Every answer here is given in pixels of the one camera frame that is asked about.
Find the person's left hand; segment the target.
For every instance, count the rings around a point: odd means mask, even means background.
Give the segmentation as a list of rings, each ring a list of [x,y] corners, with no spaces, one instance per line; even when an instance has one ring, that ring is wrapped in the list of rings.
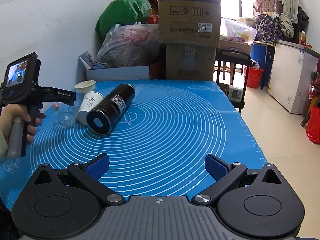
[[[28,114],[27,108],[23,105],[9,104],[5,107],[1,113],[1,155],[6,155],[8,151],[8,142],[11,127],[15,117],[20,117],[26,122],[31,121],[31,117]],[[34,120],[34,125],[28,125],[27,127],[27,141],[32,144],[36,134],[36,127],[41,126],[42,120],[46,118],[46,115],[40,113]]]

